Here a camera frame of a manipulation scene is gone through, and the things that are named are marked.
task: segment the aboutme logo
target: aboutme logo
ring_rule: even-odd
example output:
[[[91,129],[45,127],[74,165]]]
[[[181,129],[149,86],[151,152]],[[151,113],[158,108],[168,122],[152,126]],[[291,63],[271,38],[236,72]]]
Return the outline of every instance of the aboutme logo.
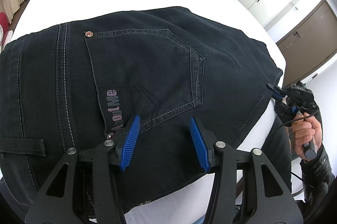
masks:
[[[113,127],[111,128],[111,131],[116,131],[119,128],[122,128],[124,123],[122,111],[119,109],[119,100],[116,90],[107,91],[107,105],[108,112],[112,114],[111,119],[115,122]]]

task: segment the back pocket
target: back pocket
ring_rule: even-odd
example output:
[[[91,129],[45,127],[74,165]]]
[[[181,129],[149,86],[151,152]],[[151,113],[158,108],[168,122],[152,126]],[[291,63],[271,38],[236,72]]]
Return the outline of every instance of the back pocket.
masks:
[[[105,134],[141,117],[141,133],[203,103],[203,57],[170,30],[86,33]]]

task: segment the metal button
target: metal button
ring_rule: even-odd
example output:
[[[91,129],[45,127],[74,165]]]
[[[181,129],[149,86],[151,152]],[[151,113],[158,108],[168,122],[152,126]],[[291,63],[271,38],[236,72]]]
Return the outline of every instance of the metal button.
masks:
[[[253,153],[254,153],[255,155],[257,155],[257,156],[262,155],[262,151],[261,151],[259,148],[255,148],[255,149],[253,150]]]
[[[75,147],[69,148],[68,151],[67,151],[67,153],[68,153],[69,155],[75,154],[75,153],[76,153],[76,148],[75,148]]]
[[[114,145],[114,141],[111,140],[111,139],[108,139],[108,140],[106,140],[106,141],[104,142],[104,145],[105,145],[105,146],[112,146],[112,145]]]
[[[216,145],[217,147],[219,147],[219,148],[225,148],[226,143],[224,143],[224,142],[216,142],[215,145]]]
[[[86,35],[88,38],[94,36],[94,34],[93,34],[91,31],[86,31],[86,32],[85,32],[85,35]]]

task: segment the black leather jacket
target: black leather jacket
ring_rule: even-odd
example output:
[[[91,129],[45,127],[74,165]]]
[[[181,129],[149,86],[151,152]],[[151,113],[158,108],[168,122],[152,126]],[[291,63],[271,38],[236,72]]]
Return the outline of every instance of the black leather jacket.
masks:
[[[302,179],[305,203],[302,200],[297,204],[306,220],[319,207],[335,180],[331,172],[328,154],[323,144],[317,152],[317,157],[308,163],[301,161]]]

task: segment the red object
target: red object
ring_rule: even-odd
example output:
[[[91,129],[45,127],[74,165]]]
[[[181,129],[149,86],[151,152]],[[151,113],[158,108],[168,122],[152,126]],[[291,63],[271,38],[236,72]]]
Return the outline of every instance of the red object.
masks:
[[[5,42],[5,38],[6,38],[6,33],[8,32],[9,29],[9,24],[8,24],[8,18],[6,16],[6,14],[4,14],[3,12],[0,12],[0,25],[2,26],[3,29],[3,39],[2,41],[0,41],[1,45],[3,45],[3,43]]]

